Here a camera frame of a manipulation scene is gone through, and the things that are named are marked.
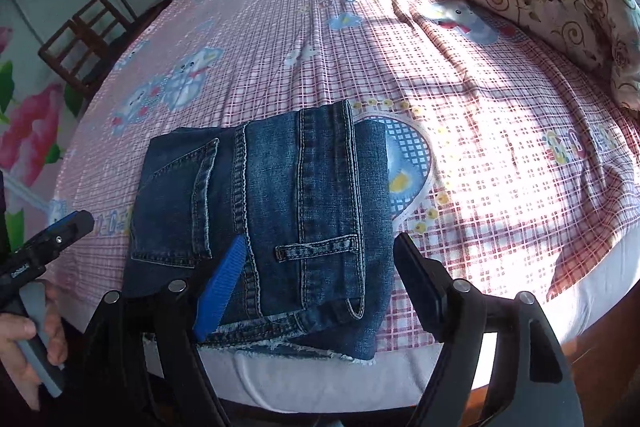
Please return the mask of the person's left hand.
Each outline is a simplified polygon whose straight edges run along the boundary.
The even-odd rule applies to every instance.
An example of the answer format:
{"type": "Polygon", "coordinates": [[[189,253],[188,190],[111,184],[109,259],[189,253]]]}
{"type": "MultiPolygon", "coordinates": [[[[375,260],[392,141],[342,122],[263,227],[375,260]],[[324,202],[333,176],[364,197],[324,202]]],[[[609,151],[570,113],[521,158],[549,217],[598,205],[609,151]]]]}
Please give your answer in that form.
{"type": "MultiPolygon", "coordinates": [[[[67,359],[68,346],[61,315],[58,313],[58,295],[56,287],[50,282],[44,281],[43,287],[46,293],[46,314],[41,325],[48,336],[47,356],[50,364],[60,366],[67,359]]],[[[25,359],[17,341],[29,340],[35,335],[37,326],[31,319],[12,313],[1,314],[1,363],[12,381],[13,388],[32,411],[40,409],[41,379],[25,359]]]]}

